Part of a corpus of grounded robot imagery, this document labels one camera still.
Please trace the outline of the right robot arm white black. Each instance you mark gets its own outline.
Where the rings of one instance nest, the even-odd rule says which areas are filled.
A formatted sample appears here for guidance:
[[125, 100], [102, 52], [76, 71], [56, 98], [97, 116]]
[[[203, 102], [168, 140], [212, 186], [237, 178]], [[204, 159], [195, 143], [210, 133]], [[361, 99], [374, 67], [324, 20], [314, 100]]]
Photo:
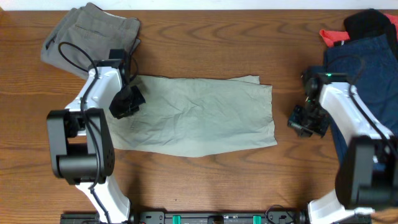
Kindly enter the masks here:
[[378, 210], [397, 206], [397, 138], [363, 103], [345, 73], [316, 67], [301, 76], [304, 106], [296, 106], [287, 125], [300, 137], [323, 137], [332, 119], [347, 150], [335, 188], [307, 205], [306, 223], [361, 222]]

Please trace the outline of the light khaki shorts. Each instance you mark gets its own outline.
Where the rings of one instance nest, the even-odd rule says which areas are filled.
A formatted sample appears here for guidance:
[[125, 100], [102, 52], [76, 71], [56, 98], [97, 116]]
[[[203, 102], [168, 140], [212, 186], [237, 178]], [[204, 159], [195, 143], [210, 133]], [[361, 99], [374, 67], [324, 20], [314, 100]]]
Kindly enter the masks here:
[[259, 76], [228, 80], [139, 76], [146, 102], [106, 120], [117, 149], [182, 157], [275, 146], [272, 86]]

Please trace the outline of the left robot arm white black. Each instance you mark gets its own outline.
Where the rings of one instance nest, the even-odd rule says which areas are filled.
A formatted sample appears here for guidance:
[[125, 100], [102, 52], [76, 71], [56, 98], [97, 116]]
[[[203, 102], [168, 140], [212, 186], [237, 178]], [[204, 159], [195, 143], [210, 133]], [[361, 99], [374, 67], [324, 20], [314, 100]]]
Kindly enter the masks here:
[[130, 84], [131, 56], [112, 49], [107, 60], [90, 60], [85, 85], [62, 110], [47, 115], [53, 173], [82, 191], [97, 210], [95, 216], [69, 215], [69, 223], [131, 223], [131, 201], [121, 192], [113, 174], [114, 146], [106, 121], [139, 111], [145, 99]]

